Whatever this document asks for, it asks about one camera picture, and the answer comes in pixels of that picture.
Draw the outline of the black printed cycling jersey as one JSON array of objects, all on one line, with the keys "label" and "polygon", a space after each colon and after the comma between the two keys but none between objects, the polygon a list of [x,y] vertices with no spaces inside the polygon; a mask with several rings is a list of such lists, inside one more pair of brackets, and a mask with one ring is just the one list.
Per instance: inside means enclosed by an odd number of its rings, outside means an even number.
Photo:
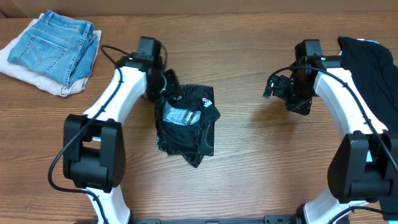
[{"label": "black printed cycling jersey", "polygon": [[170,156],[181,155],[197,168],[205,156],[214,155],[215,106],[212,86],[181,85],[172,69],[164,73],[166,90],[155,102],[156,145]]}]

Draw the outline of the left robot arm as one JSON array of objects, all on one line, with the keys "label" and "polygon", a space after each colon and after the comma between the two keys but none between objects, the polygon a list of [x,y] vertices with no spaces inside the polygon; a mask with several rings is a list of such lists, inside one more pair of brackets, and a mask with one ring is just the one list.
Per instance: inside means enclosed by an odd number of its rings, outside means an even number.
[{"label": "left robot arm", "polygon": [[114,62],[111,83],[98,101],[65,120],[63,148],[54,161],[63,161],[65,178],[75,184],[71,191],[91,200],[97,223],[133,222],[121,191],[126,170],[123,124],[140,97],[155,102],[166,90],[164,51],[160,41],[142,36],[136,52]]}]

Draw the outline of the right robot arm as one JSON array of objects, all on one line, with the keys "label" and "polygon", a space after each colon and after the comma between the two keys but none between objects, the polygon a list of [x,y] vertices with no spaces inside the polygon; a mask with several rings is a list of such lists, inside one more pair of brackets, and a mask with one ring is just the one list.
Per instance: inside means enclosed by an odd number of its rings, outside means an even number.
[{"label": "right robot arm", "polygon": [[291,76],[278,69],[263,93],[285,101],[288,111],[308,115],[313,97],[328,108],[341,138],[329,165],[328,187],[293,215],[265,217],[267,223],[348,223],[349,213],[397,195],[397,135],[371,112],[339,55],[323,54],[318,39],[295,46]]}]

